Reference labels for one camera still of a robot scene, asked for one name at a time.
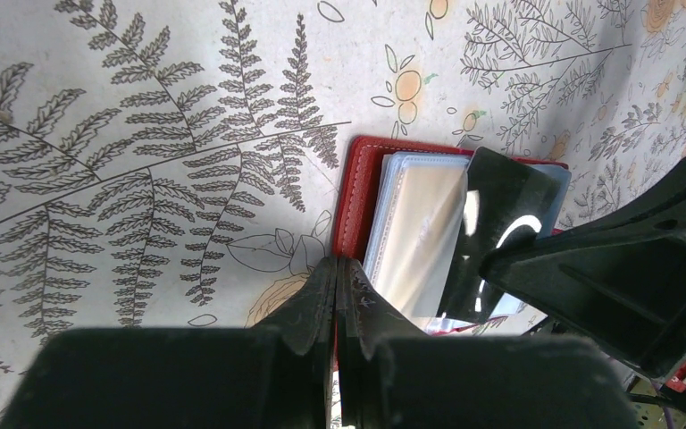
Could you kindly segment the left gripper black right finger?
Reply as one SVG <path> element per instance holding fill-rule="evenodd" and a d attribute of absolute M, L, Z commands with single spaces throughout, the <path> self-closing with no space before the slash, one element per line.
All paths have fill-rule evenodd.
<path fill-rule="evenodd" d="M 633 428 L 615 371 L 561 335 L 430 336 L 337 259 L 341 420 L 354 428 Z"/>

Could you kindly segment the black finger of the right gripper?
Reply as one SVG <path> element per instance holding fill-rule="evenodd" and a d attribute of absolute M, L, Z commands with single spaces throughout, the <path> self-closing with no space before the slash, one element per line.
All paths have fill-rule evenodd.
<path fill-rule="evenodd" d="M 480 268 L 531 304 L 651 377 L 686 359 L 686 156 L 631 203 Z"/>

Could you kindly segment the gold credit card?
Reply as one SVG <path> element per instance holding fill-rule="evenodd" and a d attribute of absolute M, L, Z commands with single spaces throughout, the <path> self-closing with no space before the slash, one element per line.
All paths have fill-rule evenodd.
<path fill-rule="evenodd" d="M 464 167 L 417 166 L 397 178 L 365 271 L 374 289 L 410 319 L 438 312 L 466 192 Z"/>

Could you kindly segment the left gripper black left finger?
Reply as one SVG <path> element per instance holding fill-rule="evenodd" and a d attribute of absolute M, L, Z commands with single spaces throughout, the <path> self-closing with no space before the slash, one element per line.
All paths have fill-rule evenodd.
<path fill-rule="evenodd" d="M 97 328 L 53 337 L 3 428 L 326 428 L 336 257 L 249 328 Z"/>

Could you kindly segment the red leather card holder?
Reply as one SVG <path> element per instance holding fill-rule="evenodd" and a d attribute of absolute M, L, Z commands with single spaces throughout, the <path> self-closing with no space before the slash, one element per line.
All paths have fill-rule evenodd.
<path fill-rule="evenodd" d="M 439 161 L 458 161 L 459 158 L 469 161 L 474 151 L 457 147 L 435 146 L 422 142 L 396 139 L 375 138 L 372 136 L 358 136 L 354 138 L 347 152 L 347 164 L 343 174 L 342 191 L 340 191 L 338 208 L 335 215 L 335 230 L 332 239 L 332 253 L 340 257 L 351 257 L 364 260 L 365 252 L 370 240 L 375 209 L 380 195 L 380 183 L 385 157 L 393 154 L 406 154 L 420 158 L 436 158 Z M 527 164 L 530 168 L 546 174 L 557 185 L 556 197 L 543 217 L 539 237 L 547 237 L 561 232 L 554 225 L 564 203 L 566 192 L 571 179 L 571 172 L 566 164 L 540 161 L 528 158 L 513 158 L 515 161 Z M 492 302 L 490 298 L 478 304 L 480 315 L 463 317 L 473 320 L 471 324 L 485 324 L 487 320 L 504 319 L 515 314 L 521 302 L 519 299 L 498 298 Z M 353 352 L 354 344 L 344 342 L 343 328 L 337 328 L 337 358 L 339 379 L 342 385 L 343 375 L 360 375 L 365 361 L 354 355 L 344 359 L 344 345 L 347 351 Z"/>

